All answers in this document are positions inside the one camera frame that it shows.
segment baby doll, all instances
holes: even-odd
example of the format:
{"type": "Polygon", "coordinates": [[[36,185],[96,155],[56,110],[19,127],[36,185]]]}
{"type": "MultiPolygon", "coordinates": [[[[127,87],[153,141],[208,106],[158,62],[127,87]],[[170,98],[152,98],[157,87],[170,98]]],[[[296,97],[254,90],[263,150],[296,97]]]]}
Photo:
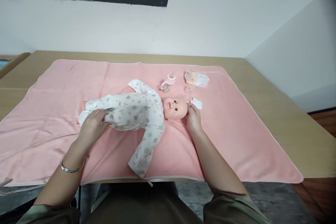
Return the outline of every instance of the baby doll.
{"type": "Polygon", "coordinates": [[[82,125],[85,118],[96,109],[108,112],[105,121],[119,131],[144,128],[145,134],[137,147],[129,166],[143,178],[152,160],[154,147],[164,132],[165,119],[179,120],[185,117],[188,107],[185,101],[174,98],[160,98],[159,94],[140,80],[128,84],[136,93],[109,94],[101,99],[86,102],[85,111],[79,116],[82,125]]]}

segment bracelet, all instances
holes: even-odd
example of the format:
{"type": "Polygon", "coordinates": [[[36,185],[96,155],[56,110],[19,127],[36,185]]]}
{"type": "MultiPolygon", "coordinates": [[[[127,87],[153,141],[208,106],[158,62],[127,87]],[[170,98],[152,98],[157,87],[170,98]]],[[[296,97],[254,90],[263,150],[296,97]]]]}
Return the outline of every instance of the bracelet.
{"type": "Polygon", "coordinates": [[[79,167],[79,168],[77,168],[77,169],[67,169],[67,168],[65,168],[65,167],[63,166],[63,159],[64,159],[64,158],[65,158],[65,156],[62,157],[62,159],[61,159],[61,161],[60,161],[60,166],[61,166],[62,170],[65,171],[65,172],[68,172],[68,173],[75,173],[75,172],[78,172],[80,169],[82,169],[82,168],[84,167],[84,165],[85,165],[85,161],[86,161],[89,157],[86,156],[86,157],[84,158],[84,162],[83,162],[82,166],[79,167]]]}

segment white wall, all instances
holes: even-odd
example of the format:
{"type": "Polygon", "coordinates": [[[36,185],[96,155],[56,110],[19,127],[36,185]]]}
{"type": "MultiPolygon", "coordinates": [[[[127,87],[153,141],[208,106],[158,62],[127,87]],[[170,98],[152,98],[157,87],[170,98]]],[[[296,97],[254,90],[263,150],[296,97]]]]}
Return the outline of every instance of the white wall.
{"type": "Polygon", "coordinates": [[[307,112],[336,107],[336,0],[314,0],[246,59],[307,112]]]}
{"type": "Polygon", "coordinates": [[[312,0],[169,0],[167,8],[0,0],[0,54],[58,50],[244,57],[312,0]]]}

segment hand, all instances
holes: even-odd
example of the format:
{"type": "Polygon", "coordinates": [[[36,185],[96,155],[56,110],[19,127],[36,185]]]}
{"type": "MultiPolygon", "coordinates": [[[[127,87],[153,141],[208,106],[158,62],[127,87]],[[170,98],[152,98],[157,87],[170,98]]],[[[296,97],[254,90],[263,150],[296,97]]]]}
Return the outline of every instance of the hand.
{"type": "Polygon", "coordinates": [[[192,134],[202,130],[201,113],[194,104],[187,103],[187,105],[188,105],[187,129],[192,134]]]}
{"type": "Polygon", "coordinates": [[[94,110],[87,116],[77,138],[81,145],[90,148],[100,138],[105,129],[111,125],[109,122],[102,123],[106,115],[108,113],[104,110],[94,110]]]}

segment baby bottle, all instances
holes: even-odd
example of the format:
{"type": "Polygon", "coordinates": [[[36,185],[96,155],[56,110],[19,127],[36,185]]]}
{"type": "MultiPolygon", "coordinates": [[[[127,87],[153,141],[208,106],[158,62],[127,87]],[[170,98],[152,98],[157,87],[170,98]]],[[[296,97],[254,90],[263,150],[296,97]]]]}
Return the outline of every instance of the baby bottle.
{"type": "Polygon", "coordinates": [[[175,83],[175,72],[172,72],[171,74],[167,75],[166,80],[161,84],[160,89],[167,93],[170,89],[170,86],[175,83]]]}

